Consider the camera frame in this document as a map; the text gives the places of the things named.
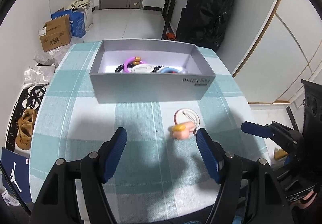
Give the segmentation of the silver parcel bag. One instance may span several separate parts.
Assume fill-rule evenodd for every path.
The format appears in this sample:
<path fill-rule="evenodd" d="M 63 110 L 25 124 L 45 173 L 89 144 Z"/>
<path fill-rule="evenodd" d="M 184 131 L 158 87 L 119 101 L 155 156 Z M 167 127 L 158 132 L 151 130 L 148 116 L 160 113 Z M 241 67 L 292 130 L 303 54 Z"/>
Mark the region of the silver parcel bag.
<path fill-rule="evenodd" d="M 54 76 L 54 72 L 54 66 L 29 67 L 24 72 L 24 81 L 22 84 L 22 88 L 48 85 L 52 77 Z"/>

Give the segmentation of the grey cardboard box tray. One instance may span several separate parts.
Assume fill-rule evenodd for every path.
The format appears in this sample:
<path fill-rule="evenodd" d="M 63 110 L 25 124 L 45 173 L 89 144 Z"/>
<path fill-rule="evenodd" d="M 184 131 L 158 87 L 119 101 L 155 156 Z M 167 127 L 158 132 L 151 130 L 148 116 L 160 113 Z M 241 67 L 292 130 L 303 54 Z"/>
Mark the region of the grey cardboard box tray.
<path fill-rule="evenodd" d="M 104 40 L 90 79 L 99 103 L 200 100 L 216 75 L 193 44 Z"/>

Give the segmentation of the teal plaid tablecloth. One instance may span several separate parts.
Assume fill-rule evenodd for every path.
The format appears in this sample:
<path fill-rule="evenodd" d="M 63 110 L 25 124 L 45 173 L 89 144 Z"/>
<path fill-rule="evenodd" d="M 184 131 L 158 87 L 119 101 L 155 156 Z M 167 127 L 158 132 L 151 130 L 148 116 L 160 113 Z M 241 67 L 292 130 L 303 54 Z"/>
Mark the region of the teal plaid tablecloth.
<path fill-rule="evenodd" d="M 219 187 L 208 175 L 195 137 L 176 141 L 169 132 L 182 108 L 195 111 L 201 127 L 224 150 L 251 160 L 268 158 L 264 140 L 241 131 L 243 122 L 253 120 L 252 110 L 211 49 L 200 51 L 216 77 L 199 101 L 100 104 L 90 80 L 100 46 L 72 46 L 44 95 L 29 161 L 33 201 L 58 158 L 82 159 L 122 127 L 127 143 L 113 178 L 103 186 L 118 222 L 165 220 L 210 206 Z"/>

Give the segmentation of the black white sneakers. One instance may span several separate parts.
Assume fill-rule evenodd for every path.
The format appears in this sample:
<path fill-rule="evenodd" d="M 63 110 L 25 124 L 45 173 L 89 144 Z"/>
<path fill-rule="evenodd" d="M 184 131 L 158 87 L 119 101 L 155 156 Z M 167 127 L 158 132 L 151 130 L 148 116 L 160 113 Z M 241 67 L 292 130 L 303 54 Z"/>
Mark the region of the black white sneakers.
<path fill-rule="evenodd" d="M 39 110 L 43 97 L 46 93 L 44 86 L 31 86 L 27 89 L 26 96 L 22 101 L 23 109 Z"/>

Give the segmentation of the pink pig figurine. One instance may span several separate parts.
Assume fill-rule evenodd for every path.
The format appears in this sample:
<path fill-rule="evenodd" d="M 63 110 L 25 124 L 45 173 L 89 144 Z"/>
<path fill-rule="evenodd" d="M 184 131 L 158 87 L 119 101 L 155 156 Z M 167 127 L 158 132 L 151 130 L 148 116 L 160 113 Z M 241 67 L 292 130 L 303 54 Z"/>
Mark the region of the pink pig figurine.
<path fill-rule="evenodd" d="M 193 122 L 185 122 L 181 124 L 174 125 L 172 130 L 173 138 L 183 141 L 190 138 L 190 133 L 194 131 L 196 125 Z"/>

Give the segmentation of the white round badge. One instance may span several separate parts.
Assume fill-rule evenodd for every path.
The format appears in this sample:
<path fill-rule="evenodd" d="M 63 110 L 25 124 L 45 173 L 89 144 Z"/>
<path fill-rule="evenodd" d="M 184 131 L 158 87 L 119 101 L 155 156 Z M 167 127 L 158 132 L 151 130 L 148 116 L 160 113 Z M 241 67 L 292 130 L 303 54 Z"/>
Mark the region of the white round badge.
<path fill-rule="evenodd" d="M 176 111 L 174 115 L 174 122 L 176 125 L 183 123 L 193 123 L 194 126 L 190 127 L 190 132 L 193 132 L 195 128 L 200 126 L 200 118 L 199 115 L 189 108 L 182 108 Z"/>

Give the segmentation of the blue cardboard box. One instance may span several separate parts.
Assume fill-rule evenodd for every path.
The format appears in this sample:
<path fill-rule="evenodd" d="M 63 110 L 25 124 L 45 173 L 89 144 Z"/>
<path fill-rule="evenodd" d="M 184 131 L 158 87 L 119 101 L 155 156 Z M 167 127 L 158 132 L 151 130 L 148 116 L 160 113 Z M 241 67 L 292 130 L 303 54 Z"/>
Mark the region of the blue cardboard box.
<path fill-rule="evenodd" d="M 71 9 L 60 10 L 51 14 L 51 19 L 53 20 L 62 16 L 69 16 L 72 36 L 83 38 L 86 34 L 84 14 Z"/>

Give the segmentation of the grey parcel bag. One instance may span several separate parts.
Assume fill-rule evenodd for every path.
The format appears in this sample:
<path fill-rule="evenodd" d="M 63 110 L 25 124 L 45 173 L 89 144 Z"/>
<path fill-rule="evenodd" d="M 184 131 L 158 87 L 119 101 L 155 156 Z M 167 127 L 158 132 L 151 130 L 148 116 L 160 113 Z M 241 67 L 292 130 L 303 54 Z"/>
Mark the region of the grey parcel bag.
<path fill-rule="evenodd" d="M 34 57 L 34 60 L 41 65 L 44 66 L 52 66 L 58 67 L 60 62 L 62 61 L 64 55 L 66 54 L 66 49 L 63 47 L 58 47 L 56 49 L 37 53 Z"/>

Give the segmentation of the black hanging backpack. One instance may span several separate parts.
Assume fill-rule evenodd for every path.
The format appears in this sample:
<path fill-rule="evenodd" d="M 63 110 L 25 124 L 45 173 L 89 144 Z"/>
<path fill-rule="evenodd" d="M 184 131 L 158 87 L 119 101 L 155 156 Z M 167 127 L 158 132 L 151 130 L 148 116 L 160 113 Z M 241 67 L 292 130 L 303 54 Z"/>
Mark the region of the black hanging backpack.
<path fill-rule="evenodd" d="M 235 0 L 187 0 L 176 30 L 180 42 L 217 51 L 224 40 Z"/>

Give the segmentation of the beige canvas tote bag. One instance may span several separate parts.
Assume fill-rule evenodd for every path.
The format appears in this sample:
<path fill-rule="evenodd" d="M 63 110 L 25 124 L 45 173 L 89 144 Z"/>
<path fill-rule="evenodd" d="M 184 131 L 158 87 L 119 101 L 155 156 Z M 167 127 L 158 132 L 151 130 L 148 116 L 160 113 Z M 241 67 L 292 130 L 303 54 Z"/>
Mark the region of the beige canvas tote bag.
<path fill-rule="evenodd" d="M 67 6 L 67 10 L 80 12 L 84 15 L 85 31 L 93 26 L 93 3 L 91 0 L 76 0 Z"/>

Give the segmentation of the brown suede boots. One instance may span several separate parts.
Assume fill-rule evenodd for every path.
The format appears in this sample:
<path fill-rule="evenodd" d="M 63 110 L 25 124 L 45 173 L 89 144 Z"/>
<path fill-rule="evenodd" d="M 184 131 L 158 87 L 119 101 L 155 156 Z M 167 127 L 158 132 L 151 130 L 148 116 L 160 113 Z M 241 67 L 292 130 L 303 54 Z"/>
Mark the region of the brown suede boots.
<path fill-rule="evenodd" d="M 37 110 L 27 108 L 22 117 L 18 119 L 18 134 L 16 144 L 22 150 L 30 150 Z"/>

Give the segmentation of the brown cardboard box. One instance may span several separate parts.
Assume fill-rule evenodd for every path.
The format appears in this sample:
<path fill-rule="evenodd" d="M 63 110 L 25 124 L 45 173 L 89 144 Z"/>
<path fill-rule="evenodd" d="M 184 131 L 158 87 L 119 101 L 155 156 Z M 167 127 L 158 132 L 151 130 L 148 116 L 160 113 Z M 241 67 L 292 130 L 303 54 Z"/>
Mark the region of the brown cardboard box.
<path fill-rule="evenodd" d="M 38 34 L 44 52 L 69 44 L 71 41 L 69 16 L 61 16 L 46 22 Z"/>

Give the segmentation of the blue Jordan shoe box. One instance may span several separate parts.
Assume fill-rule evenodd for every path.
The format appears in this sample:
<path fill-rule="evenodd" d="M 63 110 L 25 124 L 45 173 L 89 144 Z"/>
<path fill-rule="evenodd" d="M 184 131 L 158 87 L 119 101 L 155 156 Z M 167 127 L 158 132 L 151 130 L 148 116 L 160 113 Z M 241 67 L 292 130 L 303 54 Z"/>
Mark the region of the blue Jordan shoe box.
<path fill-rule="evenodd" d="M 25 203 L 32 201 L 29 187 L 29 159 L 2 147 L 2 165 L 16 192 Z"/>

